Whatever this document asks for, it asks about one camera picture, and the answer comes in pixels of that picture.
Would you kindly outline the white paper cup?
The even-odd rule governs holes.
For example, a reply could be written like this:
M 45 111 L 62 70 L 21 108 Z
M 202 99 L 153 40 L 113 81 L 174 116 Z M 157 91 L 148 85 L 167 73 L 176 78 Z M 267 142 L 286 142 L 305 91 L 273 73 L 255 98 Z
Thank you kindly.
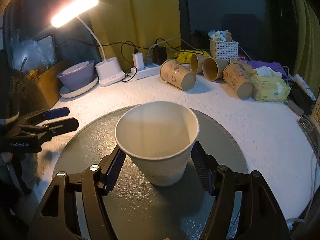
M 155 101 L 123 114 L 115 139 L 150 183 L 166 187 L 182 178 L 199 131 L 199 120 L 190 108 Z

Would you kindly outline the white desk lamp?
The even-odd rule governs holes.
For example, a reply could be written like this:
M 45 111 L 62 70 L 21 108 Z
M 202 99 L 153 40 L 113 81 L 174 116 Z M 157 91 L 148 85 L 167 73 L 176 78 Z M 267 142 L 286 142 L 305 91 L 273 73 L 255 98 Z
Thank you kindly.
M 82 13 L 97 6 L 98 4 L 99 0 L 74 0 L 63 7 L 55 16 L 53 16 L 50 20 L 50 23 L 54 28 L 61 28 L 72 19 L 77 18 L 85 26 L 85 28 L 94 37 L 103 53 L 103 61 L 96 64 L 95 68 L 98 73 L 100 86 L 106 87 L 121 81 L 125 77 L 125 73 L 121 69 L 116 57 L 109 59 L 106 58 L 100 40 L 96 37 L 93 30 L 80 18 Z

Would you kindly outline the purple bowl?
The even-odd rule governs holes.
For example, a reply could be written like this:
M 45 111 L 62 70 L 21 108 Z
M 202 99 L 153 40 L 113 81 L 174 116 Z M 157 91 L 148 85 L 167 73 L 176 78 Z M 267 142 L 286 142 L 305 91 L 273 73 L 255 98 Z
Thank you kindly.
M 75 64 L 57 74 L 56 77 L 68 90 L 78 90 L 92 81 L 94 63 L 94 60 L 90 60 Z

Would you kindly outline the yellow curtain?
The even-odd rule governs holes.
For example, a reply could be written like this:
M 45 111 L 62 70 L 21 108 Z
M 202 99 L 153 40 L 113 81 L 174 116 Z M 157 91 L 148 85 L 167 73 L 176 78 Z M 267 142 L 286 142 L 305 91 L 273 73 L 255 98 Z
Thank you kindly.
M 133 65 L 131 43 L 144 55 L 158 38 L 181 44 L 178 0 L 99 0 L 88 13 L 106 57 L 117 57 L 123 70 Z
M 299 74 L 314 94 L 319 93 L 319 19 L 307 0 L 294 0 L 297 16 L 297 56 L 293 73 Z

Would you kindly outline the black power adapter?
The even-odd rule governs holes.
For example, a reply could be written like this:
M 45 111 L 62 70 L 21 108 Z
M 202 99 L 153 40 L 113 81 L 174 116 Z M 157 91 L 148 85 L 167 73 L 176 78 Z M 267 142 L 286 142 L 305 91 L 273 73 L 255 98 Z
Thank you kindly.
M 153 49 L 153 62 L 157 65 L 162 65 L 167 61 L 167 49 L 163 46 L 155 46 Z

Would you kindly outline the clear plastic bag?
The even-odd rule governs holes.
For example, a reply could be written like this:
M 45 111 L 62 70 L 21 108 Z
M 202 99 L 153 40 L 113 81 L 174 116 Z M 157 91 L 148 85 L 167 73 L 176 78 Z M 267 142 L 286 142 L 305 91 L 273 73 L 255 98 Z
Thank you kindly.
M 22 40 L 19 34 L 16 34 L 11 38 L 10 45 L 12 48 L 12 59 L 9 60 L 11 68 L 25 74 L 41 67 L 48 69 L 57 63 L 56 45 L 52 34 L 39 40 L 31 38 Z

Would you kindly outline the yellow snack bag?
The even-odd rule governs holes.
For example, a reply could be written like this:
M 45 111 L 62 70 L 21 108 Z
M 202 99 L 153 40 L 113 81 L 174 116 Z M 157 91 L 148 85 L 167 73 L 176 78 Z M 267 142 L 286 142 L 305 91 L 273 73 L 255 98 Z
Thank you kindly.
M 191 62 L 191 56 L 200 55 L 210 57 L 210 54 L 206 51 L 195 51 L 195 50 L 180 50 L 174 54 L 174 59 L 181 64 L 186 64 Z

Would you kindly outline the smartphone in clear case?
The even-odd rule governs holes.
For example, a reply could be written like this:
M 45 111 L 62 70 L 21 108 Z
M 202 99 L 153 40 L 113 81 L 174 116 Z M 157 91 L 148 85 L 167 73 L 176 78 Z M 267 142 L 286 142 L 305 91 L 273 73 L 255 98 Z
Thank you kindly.
M 298 125 L 304 132 L 310 143 L 314 154 L 319 158 L 319 132 L 308 117 L 302 117 L 298 120 Z

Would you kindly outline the brown paper cup back left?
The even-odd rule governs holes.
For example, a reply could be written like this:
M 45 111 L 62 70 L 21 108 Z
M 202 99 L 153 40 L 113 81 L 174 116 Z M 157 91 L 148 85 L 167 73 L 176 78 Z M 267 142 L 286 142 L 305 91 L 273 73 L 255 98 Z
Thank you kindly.
M 208 57 L 200 54 L 193 54 L 191 56 L 190 69 L 194 74 L 203 73 L 203 63 L 206 58 Z

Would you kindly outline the black pouch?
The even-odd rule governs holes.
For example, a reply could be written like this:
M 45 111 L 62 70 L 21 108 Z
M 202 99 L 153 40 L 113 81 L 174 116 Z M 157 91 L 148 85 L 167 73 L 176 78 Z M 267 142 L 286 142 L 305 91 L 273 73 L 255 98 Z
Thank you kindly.
M 299 108 L 304 111 L 305 115 L 311 114 L 311 107 L 314 106 L 314 101 L 310 96 L 302 90 L 299 85 L 293 83 L 289 93 L 289 99 L 292 100 Z

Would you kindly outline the cream cartoon mug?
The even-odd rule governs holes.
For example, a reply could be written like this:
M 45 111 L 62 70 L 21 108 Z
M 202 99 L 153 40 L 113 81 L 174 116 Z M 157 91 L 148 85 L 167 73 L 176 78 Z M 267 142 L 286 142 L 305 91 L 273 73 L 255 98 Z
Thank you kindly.
M 310 120 L 318 132 L 320 132 L 320 95 L 317 98 L 315 106 L 310 115 Z

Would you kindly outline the brown paper cup middle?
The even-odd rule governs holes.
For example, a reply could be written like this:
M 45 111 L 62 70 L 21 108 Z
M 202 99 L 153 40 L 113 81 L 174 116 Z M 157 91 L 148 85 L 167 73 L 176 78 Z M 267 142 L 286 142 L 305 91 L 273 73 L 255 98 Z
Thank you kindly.
M 207 57 L 203 61 L 202 71 L 204 77 L 209 81 L 215 81 L 222 77 L 224 69 L 227 67 L 228 61 Z

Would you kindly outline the white perforated basket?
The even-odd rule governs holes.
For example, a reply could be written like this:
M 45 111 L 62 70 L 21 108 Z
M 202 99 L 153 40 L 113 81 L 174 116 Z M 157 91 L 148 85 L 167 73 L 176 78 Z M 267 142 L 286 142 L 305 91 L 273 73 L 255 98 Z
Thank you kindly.
M 215 59 L 229 60 L 238 58 L 238 42 L 210 40 L 210 54 Z

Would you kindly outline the purple cloth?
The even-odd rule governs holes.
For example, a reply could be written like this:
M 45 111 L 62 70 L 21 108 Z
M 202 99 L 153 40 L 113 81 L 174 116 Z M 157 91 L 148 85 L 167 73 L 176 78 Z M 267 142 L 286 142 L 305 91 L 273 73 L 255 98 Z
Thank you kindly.
M 247 61 L 253 68 L 253 74 L 265 77 L 287 77 L 279 62 Z

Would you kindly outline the white power strip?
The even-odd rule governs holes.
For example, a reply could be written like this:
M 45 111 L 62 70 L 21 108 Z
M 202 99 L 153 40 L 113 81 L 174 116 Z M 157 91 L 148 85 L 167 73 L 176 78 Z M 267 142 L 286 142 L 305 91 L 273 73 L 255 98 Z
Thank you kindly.
M 136 80 L 144 79 L 146 77 L 158 75 L 160 72 L 160 65 L 151 64 L 145 66 L 142 70 L 136 70 L 135 67 L 131 68 L 132 77 Z

